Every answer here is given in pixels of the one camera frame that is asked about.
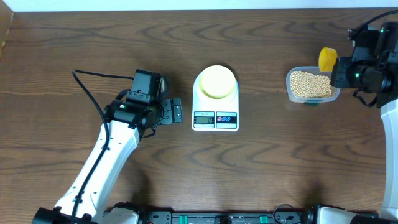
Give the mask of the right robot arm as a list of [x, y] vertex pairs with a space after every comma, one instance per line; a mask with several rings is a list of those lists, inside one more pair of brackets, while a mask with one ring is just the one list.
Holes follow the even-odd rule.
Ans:
[[386, 137], [386, 185], [379, 218], [371, 218], [332, 207], [318, 207], [314, 223], [397, 223], [397, 23], [385, 22], [379, 30], [366, 23], [348, 31], [354, 43], [350, 57], [338, 57], [331, 71], [330, 84], [374, 93], [367, 107], [377, 106]]

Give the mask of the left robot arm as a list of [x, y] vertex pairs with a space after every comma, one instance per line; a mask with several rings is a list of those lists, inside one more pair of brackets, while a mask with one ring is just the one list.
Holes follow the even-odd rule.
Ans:
[[115, 99], [103, 116], [97, 142], [78, 177], [53, 209], [38, 209], [33, 223], [139, 223], [139, 214], [131, 208], [106, 213], [109, 196], [145, 130], [182, 122], [181, 100], [143, 104]]

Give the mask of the yellow plastic measuring scoop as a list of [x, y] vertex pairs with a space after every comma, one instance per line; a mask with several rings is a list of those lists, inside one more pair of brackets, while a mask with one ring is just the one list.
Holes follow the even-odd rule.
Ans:
[[337, 51], [333, 48], [324, 47], [321, 49], [318, 58], [318, 67], [321, 72], [331, 72], [338, 58]]

